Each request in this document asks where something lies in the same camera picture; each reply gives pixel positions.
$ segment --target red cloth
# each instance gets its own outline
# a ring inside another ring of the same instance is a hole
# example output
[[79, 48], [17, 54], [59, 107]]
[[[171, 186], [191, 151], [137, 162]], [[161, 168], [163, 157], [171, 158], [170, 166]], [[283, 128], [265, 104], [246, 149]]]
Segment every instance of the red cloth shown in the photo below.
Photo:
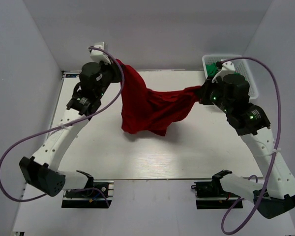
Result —
[[118, 60], [124, 73], [122, 98], [122, 129], [130, 134], [149, 130], [165, 136], [172, 122], [181, 121], [198, 100], [194, 91], [200, 86], [181, 91], [157, 92], [146, 87], [139, 73]]

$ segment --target white enclosure wall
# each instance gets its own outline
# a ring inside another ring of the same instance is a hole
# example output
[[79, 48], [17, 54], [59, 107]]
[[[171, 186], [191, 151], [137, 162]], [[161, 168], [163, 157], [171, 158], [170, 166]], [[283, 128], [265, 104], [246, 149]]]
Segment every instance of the white enclosure wall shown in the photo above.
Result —
[[[0, 156], [17, 140], [50, 125], [61, 72], [21, 0], [0, 0]], [[43, 137], [20, 145], [2, 167], [2, 182], [21, 196], [24, 178], [18, 163]], [[0, 191], [0, 236], [10, 235], [18, 203]]]
[[208, 53], [243, 54], [271, 0], [24, 0], [61, 70], [105, 41], [136, 69], [199, 69]]
[[[282, 99], [282, 137], [279, 147], [295, 176], [295, 1], [275, 0], [255, 33], [246, 56], [256, 57], [274, 72]], [[260, 66], [251, 63], [259, 88], [259, 103], [277, 128], [273, 82]], [[295, 209], [291, 210], [295, 225]]]

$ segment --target wire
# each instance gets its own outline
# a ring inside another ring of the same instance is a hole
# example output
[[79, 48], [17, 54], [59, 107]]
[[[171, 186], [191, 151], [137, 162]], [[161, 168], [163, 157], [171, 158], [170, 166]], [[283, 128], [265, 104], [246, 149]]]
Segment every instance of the wire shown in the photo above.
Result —
[[[84, 117], [84, 118], [81, 118], [81, 119], [76, 119], [74, 121], [71, 121], [71, 122], [68, 122], [66, 124], [63, 124], [63, 125], [60, 125], [60, 126], [57, 126], [57, 127], [54, 127], [54, 128], [51, 128], [51, 129], [48, 129], [48, 130], [45, 130], [45, 131], [41, 131], [39, 133], [36, 133], [36, 134], [33, 134], [33, 135], [30, 135], [28, 137], [25, 137], [19, 141], [17, 141], [16, 143], [14, 143], [13, 145], [11, 145], [2, 155], [2, 157], [0, 158], [0, 171], [1, 171], [1, 166], [2, 166], [2, 163], [5, 159], [5, 157], [7, 156], [7, 154], [13, 149], [15, 148], [17, 145], [21, 144], [22, 142], [25, 142], [29, 139], [32, 139], [32, 138], [35, 138], [37, 136], [40, 136], [40, 135], [43, 135], [43, 134], [47, 134], [49, 132], [53, 132], [53, 131], [58, 131], [58, 130], [61, 130], [63, 129], [65, 126], [70, 126], [70, 125], [74, 125], [76, 123], [79, 123], [79, 122], [82, 122], [86, 119], [90, 119], [91, 117], [103, 112], [104, 110], [106, 110], [107, 108], [109, 108], [116, 100], [117, 98], [120, 96], [121, 94], [121, 91], [123, 89], [123, 86], [124, 86], [124, 74], [123, 74], [123, 70], [121, 68], [121, 66], [119, 65], [118, 61], [109, 53], [105, 52], [104, 50], [100, 49], [100, 48], [95, 48], [95, 47], [89, 47], [89, 49], [91, 50], [98, 50], [98, 51], [101, 51], [103, 52], [104, 54], [106, 54], [117, 66], [118, 66], [118, 69], [120, 70], [121, 72], [121, 86], [120, 86], [120, 90], [119, 92], [117, 93], [117, 95], [114, 97], [114, 99], [108, 103], [108, 105], [106, 105], [104, 108], [102, 108], [101, 110], [95, 112], [94, 114], [91, 114], [87, 117]], [[33, 201], [33, 200], [36, 200], [36, 199], [39, 199], [41, 197], [44, 197], [46, 196], [47, 194], [42, 194], [42, 195], [39, 195], [37, 197], [34, 197], [34, 198], [29, 198], [29, 199], [17, 199], [17, 198], [14, 198], [12, 197], [11, 195], [8, 194], [8, 192], [5, 190], [5, 188], [3, 187], [2, 185], [2, 181], [1, 181], [1, 178], [0, 178], [0, 190], [2, 191], [2, 193], [10, 200], [12, 201], [15, 201], [15, 202], [19, 202], [19, 203], [24, 203], [24, 202], [30, 202], [30, 201]]]
[[85, 197], [85, 198], [87, 198], [87, 197], [89, 197], [90, 195], [92, 195], [92, 194], [93, 194], [93, 192], [94, 192], [94, 190], [92, 190], [92, 191], [91, 191], [91, 193], [90, 193], [90, 194], [88, 194], [87, 196], [85, 196], [85, 195], [83, 195], [83, 194], [81, 194], [81, 196], [82, 196], [82, 197]]
[[101, 194], [103, 196], [103, 198], [105, 199], [105, 202], [107, 204], [107, 206], [109, 207], [109, 202], [107, 200], [107, 198], [105, 197], [105, 195], [103, 194], [102, 191], [100, 191], [98, 188], [81, 188], [81, 189], [71, 189], [71, 192], [83, 192], [83, 191], [88, 191], [88, 190], [96, 190], [99, 194]]
[[227, 198], [224, 200], [224, 202], [227, 202], [230, 197], [231, 197], [231, 193], [228, 193]]
[[[231, 60], [238, 60], [238, 59], [248, 59], [248, 60], [253, 60], [253, 61], [257, 62], [258, 64], [262, 65], [269, 72], [269, 74], [272, 77], [272, 80], [273, 80], [273, 83], [274, 83], [274, 87], [275, 87], [275, 91], [276, 91], [277, 112], [278, 112], [277, 135], [276, 135], [276, 140], [275, 140], [275, 144], [274, 144], [274, 149], [277, 149], [277, 147], [279, 146], [280, 138], [281, 138], [281, 97], [280, 97], [279, 86], [277, 84], [277, 81], [275, 79], [275, 76], [274, 76], [274, 74], [272, 73], [272, 71], [270, 70], [270, 68], [267, 65], [265, 65], [263, 62], [259, 61], [258, 59], [251, 58], [251, 57], [238, 57], [238, 58], [227, 59], [227, 60], [222, 61], [222, 64], [223, 63], [226, 63], [228, 61], [231, 61]], [[239, 201], [242, 201], [243, 199], [239, 197], [233, 203], [233, 205], [226, 211], [225, 215], [222, 218], [222, 223], [221, 223], [221, 229], [222, 229], [222, 232], [224, 234], [226, 234], [226, 235], [233, 235], [233, 234], [237, 233], [239, 230], [241, 230], [248, 223], [248, 221], [251, 219], [251, 217], [254, 215], [254, 213], [258, 209], [258, 207], [259, 207], [259, 205], [261, 203], [262, 197], [263, 197], [263, 195], [264, 195], [264, 193], [266, 191], [266, 186], [267, 186], [267, 183], [269, 181], [269, 178], [270, 178], [270, 175], [271, 175], [271, 172], [272, 172], [272, 168], [273, 168], [273, 165], [274, 165], [275, 157], [276, 157], [276, 153], [274, 152], [272, 154], [272, 158], [271, 158], [271, 161], [270, 161], [270, 164], [269, 164], [269, 168], [268, 168], [267, 173], [266, 173], [266, 176], [265, 176], [264, 184], [262, 186], [260, 195], [259, 195], [259, 197], [258, 197], [258, 199], [257, 199], [257, 201], [256, 201], [256, 203], [254, 205], [254, 207], [252, 208], [252, 210], [250, 211], [250, 213], [248, 214], [248, 216], [246, 217], [246, 219], [235, 230], [230, 231], [230, 232], [227, 232], [224, 229], [225, 219], [226, 219], [227, 215], [230, 213], [230, 211], [234, 208], [234, 206]]]
[[93, 197], [92, 199], [95, 200], [99, 195], [100, 193], [96, 194], [95, 197]]

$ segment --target white tabletop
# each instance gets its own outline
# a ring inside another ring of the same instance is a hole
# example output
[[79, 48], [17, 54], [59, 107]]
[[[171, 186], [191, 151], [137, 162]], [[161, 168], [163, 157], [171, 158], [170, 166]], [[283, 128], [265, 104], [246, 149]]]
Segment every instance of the white tabletop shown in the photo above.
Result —
[[[203, 72], [140, 72], [147, 86], [176, 90], [202, 84]], [[60, 120], [77, 79], [65, 79], [55, 120]], [[112, 85], [103, 104], [117, 93]], [[166, 137], [149, 132], [136, 136], [121, 130], [121, 99], [94, 117], [65, 154], [60, 169], [81, 169], [99, 179], [210, 178], [221, 169], [240, 176], [260, 175], [248, 148], [214, 107], [195, 104], [189, 116], [173, 124]], [[222, 236], [220, 222], [225, 209], [196, 210], [193, 180], [116, 180], [109, 209], [63, 209], [62, 194], [21, 203], [14, 231], [26, 236]], [[41, 194], [27, 186], [24, 198]], [[235, 229], [252, 204], [234, 209], [226, 230]], [[289, 213], [267, 220], [258, 212], [238, 236], [293, 235]]]
[[[147, 87], [158, 91], [181, 90], [203, 84], [203, 71], [143, 71]], [[61, 120], [78, 78], [65, 78], [54, 123]], [[106, 105], [117, 94], [111, 84], [102, 98]], [[262, 176], [245, 143], [214, 106], [196, 103], [186, 119], [169, 126], [165, 137], [143, 131], [130, 135], [121, 129], [119, 98], [92, 118], [67, 150], [62, 171], [85, 171], [95, 179], [210, 178], [228, 169], [248, 177]]]

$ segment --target plastic basket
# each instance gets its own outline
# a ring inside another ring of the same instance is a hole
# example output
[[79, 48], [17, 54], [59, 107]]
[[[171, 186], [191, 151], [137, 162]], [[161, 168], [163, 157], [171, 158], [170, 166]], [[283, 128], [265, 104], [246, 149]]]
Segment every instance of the plastic basket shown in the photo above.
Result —
[[[241, 55], [232, 55], [232, 54], [210, 54], [210, 55], [204, 55], [202, 57], [202, 63], [203, 63], [203, 68], [205, 71], [205, 75], [207, 77], [207, 69], [206, 69], [206, 64], [212, 64], [217, 61], [225, 60], [225, 59], [231, 59], [235, 57], [241, 57]], [[257, 87], [254, 81], [254, 78], [251, 74], [251, 71], [249, 69], [248, 63], [245, 59], [242, 60], [234, 60], [232, 61], [235, 67], [236, 72], [239, 74], [243, 75], [246, 80], [248, 81], [250, 88], [249, 88], [249, 96], [250, 100], [254, 100], [258, 97], [258, 91]]]

